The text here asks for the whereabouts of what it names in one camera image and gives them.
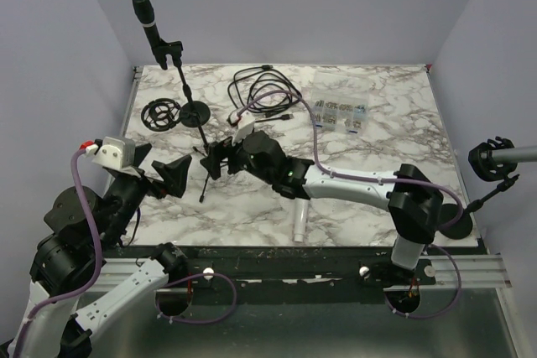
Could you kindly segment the black tripod mic stand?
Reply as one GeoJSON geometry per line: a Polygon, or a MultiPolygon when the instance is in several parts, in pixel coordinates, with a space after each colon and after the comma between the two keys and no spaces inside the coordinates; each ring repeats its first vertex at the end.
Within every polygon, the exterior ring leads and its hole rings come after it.
{"type": "Polygon", "coordinates": [[[156,160],[171,163],[190,155],[192,162],[184,201],[196,210],[205,209],[206,188],[212,178],[201,165],[210,144],[205,127],[186,127],[180,121],[183,105],[167,97],[151,97],[147,101],[136,100],[131,112],[129,132],[135,134],[142,143],[150,143],[152,149],[141,163],[141,168],[151,179],[160,179],[152,168],[156,160]]]}

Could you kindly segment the white microphone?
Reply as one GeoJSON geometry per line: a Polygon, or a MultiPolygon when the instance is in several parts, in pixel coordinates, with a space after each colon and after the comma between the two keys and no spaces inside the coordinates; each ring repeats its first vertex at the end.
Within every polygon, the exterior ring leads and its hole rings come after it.
{"type": "Polygon", "coordinates": [[[305,240],[305,228],[308,221],[309,201],[297,199],[293,215],[293,241],[303,243],[305,240]]]}

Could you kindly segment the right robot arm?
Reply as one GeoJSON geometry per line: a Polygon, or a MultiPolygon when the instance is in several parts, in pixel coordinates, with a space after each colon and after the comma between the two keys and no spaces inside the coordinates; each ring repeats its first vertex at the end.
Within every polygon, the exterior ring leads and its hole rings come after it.
{"type": "Polygon", "coordinates": [[[397,284],[414,277],[420,256],[439,226],[443,195],[411,164],[402,164],[392,173],[336,172],[311,159],[285,154],[276,140],[258,131],[241,141],[228,137],[210,144],[201,166],[214,180],[222,176],[223,166],[229,174],[247,172],[288,199],[343,200],[387,211],[397,237],[385,267],[388,278],[397,284]]]}

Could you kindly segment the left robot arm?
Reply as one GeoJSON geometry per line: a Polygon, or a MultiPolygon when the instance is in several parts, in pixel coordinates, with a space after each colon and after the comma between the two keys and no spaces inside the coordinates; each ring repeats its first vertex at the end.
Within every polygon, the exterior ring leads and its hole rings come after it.
{"type": "Polygon", "coordinates": [[[18,333],[2,346],[5,357],[88,357],[92,342],[145,294],[185,280],[185,255],[172,243],[155,247],[130,278],[78,309],[99,278],[104,251],[119,246],[147,196],[181,198],[192,161],[154,161],[159,179],[139,167],[151,145],[107,137],[83,143],[70,160],[74,184],[60,193],[44,222],[52,230],[37,246],[30,268],[29,301],[18,333]]]}

